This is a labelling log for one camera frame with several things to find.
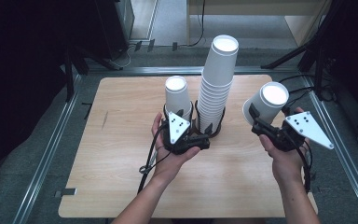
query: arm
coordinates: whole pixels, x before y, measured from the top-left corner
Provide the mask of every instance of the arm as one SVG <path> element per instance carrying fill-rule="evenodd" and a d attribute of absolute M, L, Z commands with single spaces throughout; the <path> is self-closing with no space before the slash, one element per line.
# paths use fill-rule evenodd
<path fill-rule="evenodd" d="M 157 132 L 161 117 L 162 115 L 160 113 L 155 117 L 152 127 L 153 135 Z M 156 149 L 159 148 L 156 161 L 161 160 L 169 153 L 169 151 L 162 146 L 162 134 L 160 134 L 156 141 Z M 130 202 L 118 217 L 115 218 L 113 223 L 149 223 L 149 219 L 153 215 L 164 190 L 174 180 L 182 165 L 199 152 L 200 149 L 198 147 L 192 147 L 183 155 L 177 156 L 171 154 L 161 161 L 155 167 L 155 173 L 153 173 L 153 176 L 145 188 Z"/>
<path fill-rule="evenodd" d="M 304 189 L 301 175 L 303 164 L 296 150 L 283 152 L 266 135 L 261 134 L 259 138 L 263 148 L 273 158 L 272 173 L 281 191 L 287 223 L 320 223 Z"/>

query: white cup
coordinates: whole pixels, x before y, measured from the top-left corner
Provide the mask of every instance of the white cup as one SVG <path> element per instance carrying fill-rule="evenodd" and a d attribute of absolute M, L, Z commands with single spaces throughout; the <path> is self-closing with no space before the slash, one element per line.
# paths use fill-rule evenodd
<path fill-rule="evenodd" d="M 173 113 L 183 109 L 185 114 L 191 109 L 190 96 L 184 77 L 169 77 L 165 81 L 165 106 L 167 111 Z"/>
<path fill-rule="evenodd" d="M 260 88 L 260 90 L 249 98 L 242 108 L 242 113 L 246 121 L 253 125 L 254 120 L 249 114 L 249 107 L 254 104 L 260 113 L 260 118 L 270 124 L 289 99 L 289 92 L 279 82 L 269 82 Z"/>
<path fill-rule="evenodd" d="M 214 38 L 206 59 L 202 77 L 214 86 L 226 86 L 234 75 L 239 44 L 230 35 Z"/>

